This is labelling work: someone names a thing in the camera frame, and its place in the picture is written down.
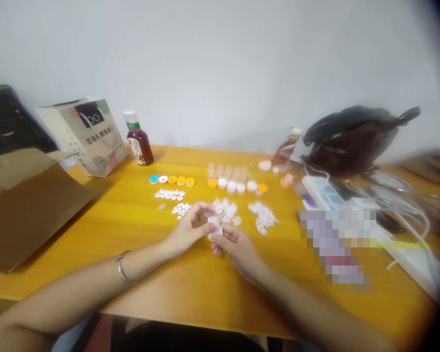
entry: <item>pixelated area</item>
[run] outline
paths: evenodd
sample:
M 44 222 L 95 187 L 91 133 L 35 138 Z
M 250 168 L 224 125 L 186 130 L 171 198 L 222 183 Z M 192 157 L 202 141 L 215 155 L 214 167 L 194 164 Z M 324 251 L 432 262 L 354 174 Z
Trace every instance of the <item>pixelated area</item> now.
M 340 284 L 340 290 L 371 291 L 370 270 L 362 263 L 375 255 L 375 211 L 301 211 L 299 216 L 302 237 L 327 282 Z

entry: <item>wooden table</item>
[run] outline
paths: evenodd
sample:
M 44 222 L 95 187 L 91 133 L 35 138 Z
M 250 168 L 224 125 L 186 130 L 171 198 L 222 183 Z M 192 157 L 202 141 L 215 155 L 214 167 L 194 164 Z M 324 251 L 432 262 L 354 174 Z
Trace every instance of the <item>wooden table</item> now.
M 242 219 L 240 227 L 250 234 L 264 260 L 299 285 L 323 295 L 386 334 L 400 347 L 410 348 L 422 336 L 435 305 L 399 266 L 385 266 L 391 258 L 383 249 L 359 249 L 359 263 L 370 274 L 371 292 L 344 292 L 329 284 L 313 248 L 300 235 L 296 211 L 303 210 L 291 188 L 279 185 L 280 176 L 260 171 L 257 164 L 268 155 L 153 146 L 156 163 L 139 166 L 126 158 L 106 178 L 90 178 L 77 166 L 69 174 L 96 195 L 95 200 L 46 243 L 29 261 L 10 275 L 0 275 L 0 298 L 20 300 L 44 284 L 95 261 L 165 237 L 176 225 L 171 213 L 178 201 L 155 198 L 160 184 L 150 184 L 150 175 L 194 177 L 192 188 L 182 189 L 183 202 L 213 202 L 228 197 Z M 263 196 L 229 195 L 210 189 L 206 182 L 209 162 L 247 166 L 252 177 L 266 183 Z M 402 170 L 392 172 L 440 195 L 440 187 Z M 279 220 L 262 236 L 248 203 L 260 200 Z M 166 203 L 166 208 L 158 206 Z M 237 273 L 231 260 L 211 253 L 207 239 L 174 259 L 103 307 L 102 312 L 193 326 L 293 338 L 285 318 L 253 286 Z

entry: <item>person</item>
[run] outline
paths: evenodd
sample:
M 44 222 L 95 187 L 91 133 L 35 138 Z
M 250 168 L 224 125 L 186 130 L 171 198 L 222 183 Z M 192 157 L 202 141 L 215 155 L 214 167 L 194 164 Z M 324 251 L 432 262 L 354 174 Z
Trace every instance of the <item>person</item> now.
M 163 240 L 67 274 L 16 303 L 0 316 L 0 351 L 50 351 L 56 339 L 111 298 L 163 262 L 188 250 L 213 233 L 203 220 L 215 213 L 199 201 Z M 326 351 L 393 351 L 378 331 L 332 303 L 322 301 L 271 269 L 248 235 L 224 224 L 213 236 L 214 254 L 226 252 L 240 274 L 268 296 L 289 318 L 301 337 Z

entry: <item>forearm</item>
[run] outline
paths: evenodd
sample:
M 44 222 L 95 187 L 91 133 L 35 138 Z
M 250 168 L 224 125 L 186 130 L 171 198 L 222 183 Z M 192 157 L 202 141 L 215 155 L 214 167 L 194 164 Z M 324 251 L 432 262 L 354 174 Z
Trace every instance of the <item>forearm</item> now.
M 171 256 L 165 243 L 157 242 L 126 253 L 122 268 L 129 279 L 139 280 Z M 2 315 L 0 326 L 59 335 L 128 287 L 112 257 L 42 287 Z
M 326 351 L 394 351 L 378 331 L 267 267 L 256 286 L 289 317 L 299 333 Z

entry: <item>bangle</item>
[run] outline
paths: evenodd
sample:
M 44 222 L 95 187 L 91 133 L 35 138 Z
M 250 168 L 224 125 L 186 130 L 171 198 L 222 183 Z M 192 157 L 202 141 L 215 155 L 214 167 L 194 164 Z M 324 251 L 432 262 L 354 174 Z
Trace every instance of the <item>bangle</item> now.
M 121 276 L 122 281 L 124 281 L 126 284 L 130 285 L 130 284 L 134 283 L 135 281 L 129 280 L 127 278 L 126 274 L 124 274 L 124 271 L 122 270 L 122 258 L 124 258 L 124 254 L 126 254 L 127 252 L 130 252 L 130 251 L 122 252 L 122 254 L 119 256 L 119 258 L 117 258 L 117 261 L 119 262 L 119 275 Z

